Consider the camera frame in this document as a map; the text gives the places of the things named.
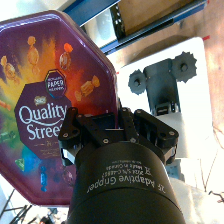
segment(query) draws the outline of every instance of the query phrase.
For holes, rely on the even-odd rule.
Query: black bracket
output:
[[[99,147],[120,141],[144,145],[164,164],[175,159],[179,134],[154,116],[143,110],[132,114],[129,108],[121,107],[118,126],[113,113],[86,117],[78,114],[77,108],[69,108],[58,136],[63,165],[74,164],[77,153],[88,156]]]

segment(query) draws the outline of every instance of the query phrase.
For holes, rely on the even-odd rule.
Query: wrapped chocolate illustration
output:
[[[41,174],[40,174],[40,182],[41,182],[41,191],[43,192],[46,192],[47,189],[46,189],[46,186],[47,186],[47,174],[46,174],[46,167],[45,166],[42,166],[40,168],[41,170]]]
[[[8,140],[12,140],[16,137],[15,133],[13,131],[11,132],[4,132],[2,134],[0,134],[0,143],[8,141]]]
[[[7,104],[6,102],[3,102],[0,100],[0,106],[3,108],[6,108],[8,111],[11,110],[11,106],[9,104]]]
[[[27,53],[27,59],[29,63],[33,66],[32,72],[34,75],[39,75],[40,69],[37,66],[37,63],[39,61],[39,53],[38,50],[34,47],[34,44],[36,43],[36,38],[33,36],[30,36],[28,38],[27,43],[30,45],[30,48]]]
[[[73,51],[73,48],[70,44],[65,43],[64,50],[65,50],[65,52],[60,57],[60,66],[63,70],[67,70],[67,69],[69,69],[69,67],[71,65],[70,53]]]
[[[19,167],[20,170],[24,172],[25,170],[25,161],[24,159],[17,159],[15,160],[15,164]]]
[[[93,92],[95,87],[100,86],[100,80],[97,76],[93,76],[92,81],[87,81],[81,86],[81,91],[75,91],[75,98],[77,101],[82,100],[82,96],[87,97],[90,93]]]
[[[71,172],[69,172],[66,167],[63,167],[63,174],[62,177],[65,181],[66,184],[68,184],[70,187],[74,187],[74,179],[73,176],[71,174]]]
[[[1,59],[1,65],[4,69],[4,73],[5,76],[9,79],[9,80],[13,80],[15,84],[19,84],[19,78],[16,77],[16,71],[15,68],[13,67],[12,64],[7,62],[7,57],[3,56]]]

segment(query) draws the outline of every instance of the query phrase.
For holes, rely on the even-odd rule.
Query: white surface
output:
[[[122,106],[129,107],[132,112],[143,109],[150,113],[146,91],[140,95],[131,92],[128,86],[130,74],[138,69],[143,71],[146,66],[167,58],[174,59],[183,51],[193,53],[197,59],[197,76],[188,80],[186,84],[177,83],[181,113],[158,118],[179,132],[176,157],[198,159],[206,149],[215,152],[208,147],[213,144],[214,139],[211,137],[211,141],[206,140],[213,136],[213,128],[204,44],[201,38],[192,38],[122,68],[117,75],[118,96]]]
[[[1,0],[0,21],[46,10],[64,10],[75,0]]]
[[[9,184],[1,175],[0,175],[0,212],[2,211],[6,199],[9,198],[11,192],[13,190],[13,187],[11,184]],[[18,192],[14,191],[13,196],[8,204],[7,209],[9,208],[17,208],[17,207],[23,207],[23,206],[29,206],[30,203]],[[9,211],[5,212],[0,219],[0,224],[8,224],[12,221],[13,217],[20,212],[21,209],[15,210],[15,211]],[[58,214],[55,215],[55,224],[61,224],[62,221],[65,221],[67,219],[68,214],[68,208],[67,207],[57,207]],[[37,218],[37,220],[34,223],[39,223],[41,218],[44,216],[47,216],[49,213],[49,209],[47,207],[43,206],[35,206],[27,212],[25,220],[23,223],[28,223],[31,221],[34,217]]]
[[[180,180],[170,178],[176,198],[183,212],[186,224],[221,224],[223,203],[217,203],[218,196],[208,195],[201,190],[186,185]]]

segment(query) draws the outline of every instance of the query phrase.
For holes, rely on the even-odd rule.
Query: black cylindrical gripper base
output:
[[[68,224],[185,223],[164,165],[150,149],[119,142],[82,161]]]

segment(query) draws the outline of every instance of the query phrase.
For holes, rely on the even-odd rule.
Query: purple tin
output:
[[[115,70],[65,13],[0,23],[0,172],[31,203],[69,205],[74,166],[57,135],[66,110],[117,115]]]

